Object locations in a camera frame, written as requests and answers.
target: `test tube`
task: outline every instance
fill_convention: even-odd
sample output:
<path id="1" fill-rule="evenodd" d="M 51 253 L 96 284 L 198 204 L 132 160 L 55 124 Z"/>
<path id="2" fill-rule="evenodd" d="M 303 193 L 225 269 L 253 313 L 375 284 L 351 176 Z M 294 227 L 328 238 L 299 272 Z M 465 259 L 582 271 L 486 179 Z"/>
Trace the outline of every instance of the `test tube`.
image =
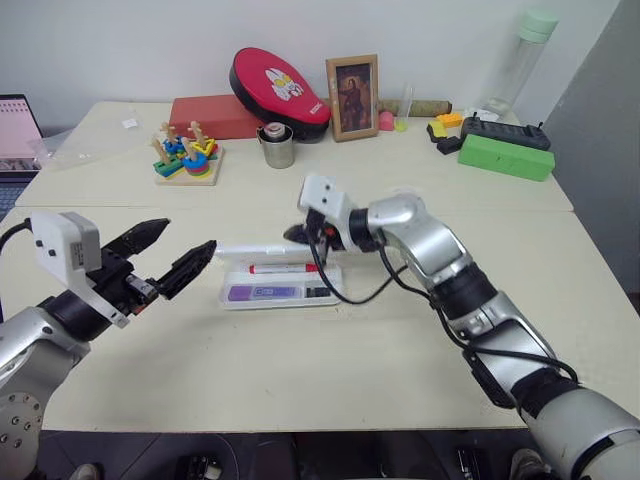
<path id="1" fill-rule="evenodd" d="M 413 102 L 413 85 L 405 82 L 402 89 L 402 101 L 398 108 L 398 115 L 394 119 L 393 125 L 397 132 L 404 132 L 409 127 L 409 110 Z"/>

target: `wooden base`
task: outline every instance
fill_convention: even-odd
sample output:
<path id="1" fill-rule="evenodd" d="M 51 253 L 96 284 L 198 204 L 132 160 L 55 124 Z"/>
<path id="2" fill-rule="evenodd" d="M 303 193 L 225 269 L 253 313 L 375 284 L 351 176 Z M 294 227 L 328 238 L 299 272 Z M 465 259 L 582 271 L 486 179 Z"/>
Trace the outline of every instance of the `wooden base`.
<path id="1" fill-rule="evenodd" d="M 218 147 L 216 152 L 217 159 L 209 160 L 209 172 L 199 177 L 189 175 L 183 168 L 180 171 L 174 173 L 169 177 L 163 177 L 162 175 L 156 175 L 155 181 L 157 185 L 173 185 L 177 187 L 189 187 L 196 185 L 215 185 L 218 180 L 218 174 L 222 167 L 222 159 L 224 157 L 224 149 L 222 145 Z"/>

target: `wooden stick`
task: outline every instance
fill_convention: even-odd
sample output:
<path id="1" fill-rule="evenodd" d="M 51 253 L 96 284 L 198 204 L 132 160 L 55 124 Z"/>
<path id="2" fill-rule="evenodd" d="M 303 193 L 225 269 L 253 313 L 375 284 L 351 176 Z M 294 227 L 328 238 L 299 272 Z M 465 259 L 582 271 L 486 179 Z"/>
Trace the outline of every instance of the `wooden stick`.
<path id="1" fill-rule="evenodd" d="M 189 131 L 193 132 L 200 146 L 204 148 L 207 144 L 207 138 L 202 134 L 202 129 L 200 128 L 200 124 L 195 120 L 192 120 L 191 128 L 189 129 Z"/>
<path id="2" fill-rule="evenodd" d="M 171 163 L 171 160 L 169 160 L 169 155 L 167 155 L 164 147 L 156 137 L 153 137 L 151 139 L 151 146 L 156 149 L 156 152 L 158 152 L 158 156 L 160 157 L 160 160 L 162 160 L 162 163 L 164 163 L 165 165 L 169 165 L 169 163 Z"/>
<path id="3" fill-rule="evenodd" d="M 160 130 L 167 134 L 167 140 L 169 140 L 171 143 L 176 143 L 176 134 L 174 132 L 175 129 L 176 127 L 170 126 L 167 122 L 162 122 L 162 128 Z"/>
<path id="4" fill-rule="evenodd" d="M 184 149 L 186 150 L 187 155 L 189 155 L 191 161 L 195 162 L 198 159 L 198 155 L 196 154 L 196 151 L 193 149 L 193 147 L 191 147 L 191 144 L 186 137 L 182 137 L 182 145 L 184 146 Z"/>

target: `white table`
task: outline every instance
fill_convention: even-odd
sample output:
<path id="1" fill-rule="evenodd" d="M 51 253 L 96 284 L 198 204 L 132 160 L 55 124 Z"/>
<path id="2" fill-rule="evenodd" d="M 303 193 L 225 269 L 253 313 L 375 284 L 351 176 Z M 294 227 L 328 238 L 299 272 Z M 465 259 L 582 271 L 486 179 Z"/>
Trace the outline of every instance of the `white table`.
<path id="1" fill-rule="evenodd" d="M 296 144 L 296 162 L 285 170 L 267 166 L 257 140 L 223 140 L 225 159 L 214 188 L 159 187 L 152 168 L 158 159 L 148 140 L 169 119 L 170 104 L 130 106 L 146 130 L 140 146 L 68 170 L 45 169 L 17 205 L 233 208 L 244 219 L 245 213 L 295 205 L 303 178 L 315 172 L 335 176 L 360 203 L 405 189 L 420 195 L 435 214 L 572 210 L 553 177 L 538 183 L 459 165 L 457 154 L 442 155 L 429 141 L 424 118 L 411 119 L 407 132 L 380 132 L 353 142 L 335 143 L 327 132 L 320 144 Z M 104 125 L 111 128 L 114 118 L 126 116 L 122 112 L 127 108 L 117 102 L 98 103 L 72 135 L 85 144 L 88 138 L 100 138 Z"/>
<path id="2" fill-rule="evenodd" d="M 232 176 L 227 180 L 232 183 Z M 297 188 L 274 195 L 291 196 L 288 208 L 266 209 L 259 202 L 249 207 L 247 196 L 211 209 L 73 210 L 99 225 L 103 243 L 138 221 L 172 218 L 161 239 L 133 259 L 146 278 L 162 274 L 190 246 L 210 238 L 278 242 L 282 230 L 301 216 L 295 209 Z M 361 192 L 369 196 L 373 191 Z M 0 229 L 30 210 L 14 209 Z M 470 209 L 441 218 L 586 386 L 640 414 L 640 322 L 572 213 Z M 0 295 L 7 314 L 61 290 L 36 266 L 28 233 L 5 249 Z M 347 256 L 342 262 L 354 297 L 384 278 L 376 255 Z M 216 260 L 173 301 L 159 300 L 124 330 L 112 327 L 99 337 L 54 394 L 45 428 L 201 432 L 522 425 L 515 412 L 487 400 L 435 315 L 410 293 L 390 287 L 363 307 L 226 312 L 217 302 L 221 280 Z"/>

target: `bottle cap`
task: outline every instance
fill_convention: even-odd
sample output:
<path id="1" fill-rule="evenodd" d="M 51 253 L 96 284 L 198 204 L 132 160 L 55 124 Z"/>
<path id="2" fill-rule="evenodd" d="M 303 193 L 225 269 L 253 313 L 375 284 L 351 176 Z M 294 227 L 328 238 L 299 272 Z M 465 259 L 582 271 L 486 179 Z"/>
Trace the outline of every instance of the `bottle cap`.
<path id="1" fill-rule="evenodd" d="M 518 35 L 532 43 L 546 43 L 558 24 L 558 17 L 541 8 L 527 9 Z"/>
<path id="2" fill-rule="evenodd" d="M 264 126 L 264 134 L 271 140 L 279 140 L 285 133 L 285 126 L 280 122 L 271 122 Z"/>

